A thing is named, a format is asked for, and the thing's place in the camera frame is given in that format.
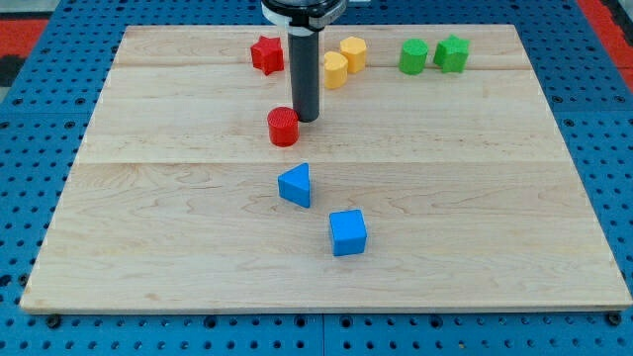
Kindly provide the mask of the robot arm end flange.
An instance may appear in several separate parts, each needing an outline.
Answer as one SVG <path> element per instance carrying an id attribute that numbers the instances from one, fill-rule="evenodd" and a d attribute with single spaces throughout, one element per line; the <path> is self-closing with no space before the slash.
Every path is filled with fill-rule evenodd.
<path id="1" fill-rule="evenodd" d="M 263 16 L 288 30 L 320 32 L 337 20 L 347 8 L 347 0 L 262 0 Z"/>

